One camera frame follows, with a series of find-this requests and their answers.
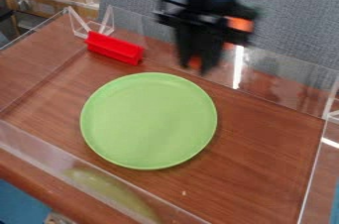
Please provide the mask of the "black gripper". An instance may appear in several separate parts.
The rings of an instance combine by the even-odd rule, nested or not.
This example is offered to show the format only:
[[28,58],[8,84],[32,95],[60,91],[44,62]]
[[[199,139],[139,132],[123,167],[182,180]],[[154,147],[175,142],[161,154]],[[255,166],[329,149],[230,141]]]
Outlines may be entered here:
[[[255,21],[258,10],[237,1],[227,2],[221,8],[195,8],[189,0],[158,0],[155,10],[158,22],[177,28],[177,46],[181,66],[190,67],[190,61],[197,53],[197,34],[194,27],[217,28],[226,17],[235,17]],[[225,36],[219,33],[202,34],[201,43],[202,66],[205,75],[221,61],[225,46]]]

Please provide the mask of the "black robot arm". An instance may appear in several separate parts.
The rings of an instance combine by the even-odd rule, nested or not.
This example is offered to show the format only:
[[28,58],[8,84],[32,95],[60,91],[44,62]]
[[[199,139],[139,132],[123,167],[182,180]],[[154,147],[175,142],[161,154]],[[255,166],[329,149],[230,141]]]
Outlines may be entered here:
[[202,75],[219,65],[225,44],[251,42],[258,9],[238,0],[157,0],[154,14],[174,29],[181,66],[198,57]]

